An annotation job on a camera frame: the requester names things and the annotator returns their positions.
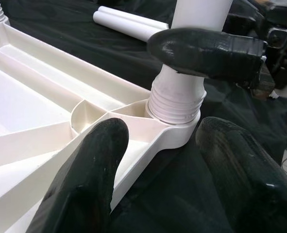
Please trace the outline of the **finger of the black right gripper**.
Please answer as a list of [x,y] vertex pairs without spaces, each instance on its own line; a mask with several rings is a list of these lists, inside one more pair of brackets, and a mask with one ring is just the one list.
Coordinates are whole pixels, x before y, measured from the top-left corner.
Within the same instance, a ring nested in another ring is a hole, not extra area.
[[178,73],[211,79],[253,79],[264,63],[263,40],[195,28],[163,30],[149,53]]
[[224,32],[243,36],[255,32],[257,36],[263,36],[266,34],[265,18],[259,12],[229,13],[224,24]]

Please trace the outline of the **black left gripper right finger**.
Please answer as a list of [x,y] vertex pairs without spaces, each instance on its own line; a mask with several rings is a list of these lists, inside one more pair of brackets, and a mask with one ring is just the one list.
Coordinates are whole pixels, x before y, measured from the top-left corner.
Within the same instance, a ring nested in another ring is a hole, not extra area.
[[246,129],[204,118],[196,144],[237,233],[287,233],[287,175]]

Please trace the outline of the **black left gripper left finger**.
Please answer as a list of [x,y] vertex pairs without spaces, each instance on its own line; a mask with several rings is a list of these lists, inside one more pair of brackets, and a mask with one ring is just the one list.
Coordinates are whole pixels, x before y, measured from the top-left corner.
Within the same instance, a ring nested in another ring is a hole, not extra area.
[[122,119],[98,123],[58,170],[29,232],[107,232],[114,180],[128,142],[129,130]]

